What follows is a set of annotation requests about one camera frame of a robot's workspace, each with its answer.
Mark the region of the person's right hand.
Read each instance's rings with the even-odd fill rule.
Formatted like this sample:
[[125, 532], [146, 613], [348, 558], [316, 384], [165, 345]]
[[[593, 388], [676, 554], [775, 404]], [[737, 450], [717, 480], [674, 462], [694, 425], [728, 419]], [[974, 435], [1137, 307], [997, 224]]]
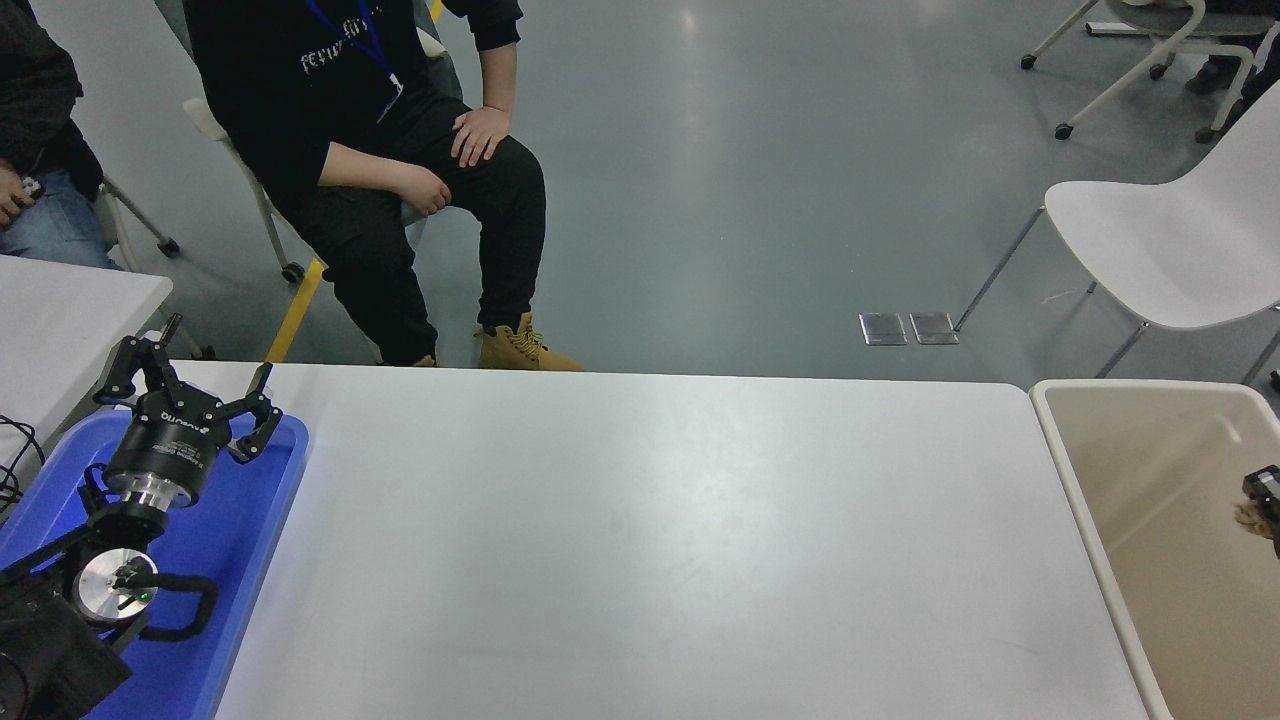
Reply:
[[452, 204], [447, 183], [425, 167], [401, 163], [396, 170], [393, 192], [421, 217], [430, 217]]

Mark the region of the person's hand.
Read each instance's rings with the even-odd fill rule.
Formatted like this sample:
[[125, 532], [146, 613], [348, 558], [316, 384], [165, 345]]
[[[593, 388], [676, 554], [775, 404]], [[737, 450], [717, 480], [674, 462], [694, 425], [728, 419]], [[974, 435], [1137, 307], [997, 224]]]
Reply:
[[8, 231], [46, 193], [38, 178], [22, 176], [6, 159], [1, 159], [1, 229]]

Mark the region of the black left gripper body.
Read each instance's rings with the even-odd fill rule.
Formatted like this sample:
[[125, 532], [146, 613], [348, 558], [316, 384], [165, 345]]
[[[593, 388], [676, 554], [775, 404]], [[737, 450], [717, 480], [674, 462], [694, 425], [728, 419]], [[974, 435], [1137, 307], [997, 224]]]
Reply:
[[229, 421], [207, 419], [210, 413], [204, 401], [186, 400], [174, 407], [161, 395], [143, 396], [104, 471], [109, 492], [198, 501], [230, 439]]

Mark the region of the person's left hand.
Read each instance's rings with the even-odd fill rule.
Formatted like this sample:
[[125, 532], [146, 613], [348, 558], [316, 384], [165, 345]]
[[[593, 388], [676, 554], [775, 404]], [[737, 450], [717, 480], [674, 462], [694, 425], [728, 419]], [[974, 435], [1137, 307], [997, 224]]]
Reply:
[[451, 156], [460, 168], [493, 159], [498, 145], [509, 136], [511, 122], [511, 111], [488, 105], [456, 117]]

